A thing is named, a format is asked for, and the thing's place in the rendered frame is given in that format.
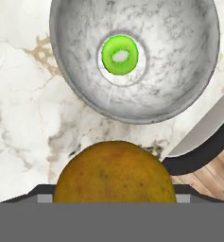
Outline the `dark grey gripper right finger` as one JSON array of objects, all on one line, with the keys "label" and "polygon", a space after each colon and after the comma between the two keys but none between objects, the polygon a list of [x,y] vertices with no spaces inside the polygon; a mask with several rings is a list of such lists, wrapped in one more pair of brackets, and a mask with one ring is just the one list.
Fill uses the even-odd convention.
[{"label": "dark grey gripper right finger", "polygon": [[196,203],[196,202],[214,202],[223,203],[221,199],[215,199],[210,196],[202,195],[188,184],[174,185],[178,203]]}]

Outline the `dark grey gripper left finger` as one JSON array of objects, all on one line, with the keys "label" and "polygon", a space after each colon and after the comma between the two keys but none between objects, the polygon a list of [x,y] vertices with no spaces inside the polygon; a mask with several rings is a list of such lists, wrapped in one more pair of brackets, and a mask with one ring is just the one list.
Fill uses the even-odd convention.
[{"label": "dark grey gripper left finger", "polygon": [[31,202],[31,203],[52,203],[55,192],[55,184],[39,184],[27,194],[5,200],[5,203]]}]

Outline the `orange round fruit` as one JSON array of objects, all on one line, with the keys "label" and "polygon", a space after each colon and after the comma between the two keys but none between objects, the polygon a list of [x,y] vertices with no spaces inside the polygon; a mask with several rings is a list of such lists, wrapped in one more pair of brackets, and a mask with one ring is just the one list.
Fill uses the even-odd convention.
[{"label": "orange round fruit", "polygon": [[157,157],[125,141],[91,145],[60,173],[54,201],[175,203],[170,175]]}]

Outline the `grey marbled bowl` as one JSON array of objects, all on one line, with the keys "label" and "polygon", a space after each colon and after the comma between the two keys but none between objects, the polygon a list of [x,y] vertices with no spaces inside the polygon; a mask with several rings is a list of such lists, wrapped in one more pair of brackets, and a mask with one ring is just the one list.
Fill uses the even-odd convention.
[{"label": "grey marbled bowl", "polygon": [[[214,0],[52,0],[50,38],[70,88],[97,112],[123,123],[163,122],[190,107],[215,70],[220,30]],[[114,36],[138,47],[132,72],[102,61]]]}]

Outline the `green kiwi slice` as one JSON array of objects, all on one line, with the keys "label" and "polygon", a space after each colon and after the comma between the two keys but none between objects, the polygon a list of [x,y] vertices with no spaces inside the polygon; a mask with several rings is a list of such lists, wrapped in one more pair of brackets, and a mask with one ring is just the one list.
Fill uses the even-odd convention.
[{"label": "green kiwi slice", "polygon": [[136,67],[139,52],[133,39],[125,35],[116,35],[104,43],[101,56],[108,72],[124,76]]}]

